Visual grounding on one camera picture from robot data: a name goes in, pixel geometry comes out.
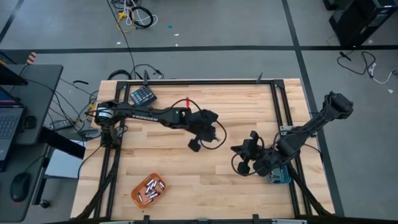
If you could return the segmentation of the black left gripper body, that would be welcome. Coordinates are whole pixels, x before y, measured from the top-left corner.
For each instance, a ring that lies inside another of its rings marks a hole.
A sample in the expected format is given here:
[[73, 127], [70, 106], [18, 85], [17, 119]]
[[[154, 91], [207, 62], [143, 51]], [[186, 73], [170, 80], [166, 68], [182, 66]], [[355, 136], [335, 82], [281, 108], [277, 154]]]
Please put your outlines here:
[[210, 110], [200, 110], [188, 117], [187, 131], [195, 135], [196, 142], [212, 142], [217, 140], [216, 128], [213, 123], [217, 122], [218, 115]]

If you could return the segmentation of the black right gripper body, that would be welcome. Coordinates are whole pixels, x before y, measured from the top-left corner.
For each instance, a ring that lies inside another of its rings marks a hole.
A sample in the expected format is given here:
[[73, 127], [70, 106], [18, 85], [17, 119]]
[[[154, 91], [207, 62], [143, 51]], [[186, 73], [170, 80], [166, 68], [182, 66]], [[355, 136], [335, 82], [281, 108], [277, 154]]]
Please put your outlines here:
[[252, 164], [253, 171], [250, 172], [249, 175], [257, 174], [261, 177], [265, 177], [282, 165], [280, 154], [276, 152], [276, 140], [274, 140], [269, 147], [258, 146], [257, 143], [250, 143], [249, 159], [254, 161]]

